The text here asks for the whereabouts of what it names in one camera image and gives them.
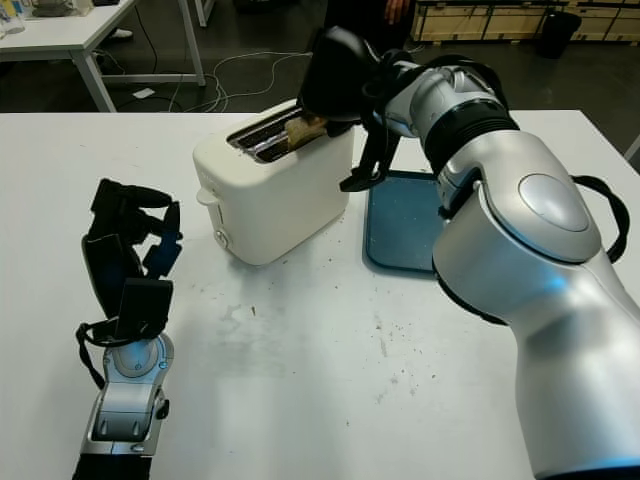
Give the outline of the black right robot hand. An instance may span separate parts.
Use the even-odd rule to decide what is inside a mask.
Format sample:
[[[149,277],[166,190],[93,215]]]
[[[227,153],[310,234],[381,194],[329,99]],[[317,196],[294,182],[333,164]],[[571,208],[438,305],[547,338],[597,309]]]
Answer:
[[[339,26],[324,29],[315,39],[297,103],[306,116],[319,119],[331,137],[356,124],[382,137],[384,129],[374,118],[375,101],[367,92],[381,63],[362,37]]]

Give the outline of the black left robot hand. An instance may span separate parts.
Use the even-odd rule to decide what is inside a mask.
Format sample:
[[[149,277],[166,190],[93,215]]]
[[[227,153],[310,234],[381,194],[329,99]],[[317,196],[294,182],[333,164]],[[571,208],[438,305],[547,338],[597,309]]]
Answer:
[[[166,277],[181,253],[180,203],[142,186],[100,180],[82,251],[91,283],[107,318],[119,313],[128,279]]]

